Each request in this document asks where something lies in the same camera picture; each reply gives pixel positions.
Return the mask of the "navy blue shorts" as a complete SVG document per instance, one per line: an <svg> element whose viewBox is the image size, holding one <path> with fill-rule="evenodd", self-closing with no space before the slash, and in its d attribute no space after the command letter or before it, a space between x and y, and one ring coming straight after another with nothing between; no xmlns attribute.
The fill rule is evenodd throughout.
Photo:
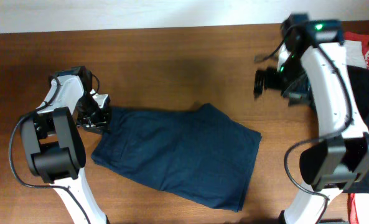
<svg viewBox="0 0 369 224"><path fill-rule="evenodd" d="M91 158L139 184L239 212L261 140L211 104L195 111L114 108Z"/></svg>

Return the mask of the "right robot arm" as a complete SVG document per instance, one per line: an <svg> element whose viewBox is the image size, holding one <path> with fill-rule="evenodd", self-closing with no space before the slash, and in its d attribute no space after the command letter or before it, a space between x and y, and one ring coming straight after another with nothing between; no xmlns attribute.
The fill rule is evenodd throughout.
<svg viewBox="0 0 369 224"><path fill-rule="evenodd" d="M369 202L369 70L347 64L341 22L293 13L281 24L276 67L258 70L254 94L279 90L317 113L319 134L301 141L302 182L279 223L320 223L335 197Z"/></svg>

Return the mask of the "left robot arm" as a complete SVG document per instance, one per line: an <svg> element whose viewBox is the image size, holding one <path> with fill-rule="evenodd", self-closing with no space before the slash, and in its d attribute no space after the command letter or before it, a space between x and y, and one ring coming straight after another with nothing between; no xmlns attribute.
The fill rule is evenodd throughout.
<svg viewBox="0 0 369 224"><path fill-rule="evenodd" d="M78 132L104 134L109 129L110 97L93 86L98 78L84 66L49 77L50 89L35 110L16 124L27 164L40 177L38 189L54 189L74 223L108 223L85 175L86 152Z"/></svg>

